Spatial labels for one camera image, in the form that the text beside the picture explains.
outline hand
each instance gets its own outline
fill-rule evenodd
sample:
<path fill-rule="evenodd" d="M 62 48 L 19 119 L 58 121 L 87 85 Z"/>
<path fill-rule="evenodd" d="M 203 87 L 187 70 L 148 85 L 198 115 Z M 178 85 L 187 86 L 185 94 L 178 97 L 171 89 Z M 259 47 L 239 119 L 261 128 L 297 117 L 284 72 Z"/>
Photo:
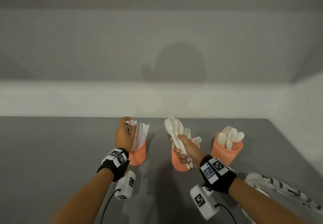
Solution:
<path fill-rule="evenodd" d="M 178 134 L 177 138 L 179 138 L 183 142 L 187 155 L 192 159 L 194 168 L 199 169 L 201 161 L 204 159 L 205 154 L 202 153 L 199 147 L 196 146 L 196 144 L 186 136 Z M 175 145 L 174 152 L 176 153 L 182 164 L 188 164 L 187 155 L 181 154 L 181 150 L 178 149 Z"/>
<path fill-rule="evenodd" d="M 130 125 L 127 124 L 127 120 L 132 120 L 131 117 L 123 117 L 119 121 L 119 128 L 116 130 L 116 146 L 117 148 L 123 148 L 130 153 L 130 150 L 133 145 L 133 141 L 135 140 L 136 128 L 137 125 Z"/>

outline black wrist strap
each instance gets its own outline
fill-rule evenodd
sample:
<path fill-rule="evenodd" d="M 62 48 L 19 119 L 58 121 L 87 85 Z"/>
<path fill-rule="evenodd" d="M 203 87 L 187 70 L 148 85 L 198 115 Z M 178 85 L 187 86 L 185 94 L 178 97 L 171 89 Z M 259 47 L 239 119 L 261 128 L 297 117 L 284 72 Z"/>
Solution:
<path fill-rule="evenodd" d="M 116 182 L 124 176 L 129 165 L 129 153 L 123 148 L 113 149 L 107 157 L 102 160 L 102 164 L 99 167 L 97 173 L 107 168 L 114 174 L 113 181 Z"/>
<path fill-rule="evenodd" d="M 228 193 L 237 174 L 216 157 L 207 155 L 201 161 L 200 173 L 205 181 L 204 186 L 222 193 Z"/>

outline gray table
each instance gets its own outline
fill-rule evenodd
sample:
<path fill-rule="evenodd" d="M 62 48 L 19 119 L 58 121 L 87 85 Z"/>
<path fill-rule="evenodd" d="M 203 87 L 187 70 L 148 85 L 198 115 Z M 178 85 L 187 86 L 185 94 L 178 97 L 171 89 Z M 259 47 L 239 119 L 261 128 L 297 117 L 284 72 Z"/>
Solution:
<path fill-rule="evenodd" d="M 150 124 L 147 158 L 142 165 L 129 167 L 136 174 L 133 196 L 126 201 L 112 198 L 103 222 L 233 223 L 225 210 L 208 222 L 202 218 L 189 193 L 203 179 L 197 170 L 181 173 L 172 167 L 164 119 L 137 120 Z M 323 203 L 322 178 L 269 120 L 181 121 L 191 128 L 193 137 L 202 137 L 205 153 L 210 153 L 216 133 L 225 126 L 245 132 L 243 149 L 230 165 L 241 178 L 249 172 L 272 176 Z M 0 222 L 46 222 L 93 177 L 114 147 L 117 126 L 118 118 L 0 117 Z M 115 186 L 111 185 L 103 207 Z M 230 196 L 215 193 L 213 197 L 230 208 L 238 223 L 249 223 Z M 301 211 L 302 218 L 310 223 L 320 221 L 296 202 L 285 198 L 280 202 L 295 212 Z"/>

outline cable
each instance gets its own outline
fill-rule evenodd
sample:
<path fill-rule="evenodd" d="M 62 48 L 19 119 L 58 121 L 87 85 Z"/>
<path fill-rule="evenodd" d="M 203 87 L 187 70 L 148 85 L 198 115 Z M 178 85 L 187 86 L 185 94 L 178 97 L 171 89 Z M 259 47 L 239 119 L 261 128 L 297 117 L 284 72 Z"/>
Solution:
<path fill-rule="evenodd" d="M 233 215 L 231 214 L 231 212 L 229 211 L 229 209 L 226 207 L 226 206 L 224 206 L 223 204 L 216 204 L 214 207 L 216 208 L 216 207 L 218 207 L 218 206 L 222 206 L 222 207 L 224 207 L 229 213 L 230 213 L 230 215 L 232 216 L 232 219 L 233 219 L 233 221 L 235 222 L 235 224 L 237 224 L 237 222 L 236 222 L 236 220 L 235 220 L 235 218 L 233 217 Z"/>
<path fill-rule="evenodd" d="M 109 198 L 109 200 L 107 201 L 107 205 L 109 204 L 109 202 L 110 202 L 110 200 L 111 200 L 112 196 L 113 196 L 117 191 L 121 191 L 121 189 L 116 189 L 116 190 L 112 193 L 111 197 L 110 197 L 110 198 Z M 102 217 L 101 217 L 101 222 L 100 222 L 100 224 L 102 224 L 102 220 L 103 220 L 104 212 L 105 212 L 105 210 L 107 209 L 107 205 L 105 206 L 105 208 L 104 208 L 104 210 L 103 210 L 103 214 L 102 214 Z"/>

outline forearm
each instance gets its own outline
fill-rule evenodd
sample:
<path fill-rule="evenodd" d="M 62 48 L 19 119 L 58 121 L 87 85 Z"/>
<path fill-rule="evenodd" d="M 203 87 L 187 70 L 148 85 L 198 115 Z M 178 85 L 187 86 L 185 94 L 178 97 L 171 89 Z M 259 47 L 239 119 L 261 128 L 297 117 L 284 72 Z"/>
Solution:
<path fill-rule="evenodd" d="M 239 178 L 236 178 L 232 182 L 229 188 L 229 194 L 257 224 L 305 223 L 290 210 L 249 186 Z"/>
<path fill-rule="evenodd" d="M 92 224 L 113 180 L 109 169 L 100 170 L 51 220 L 50 224 Z"/>

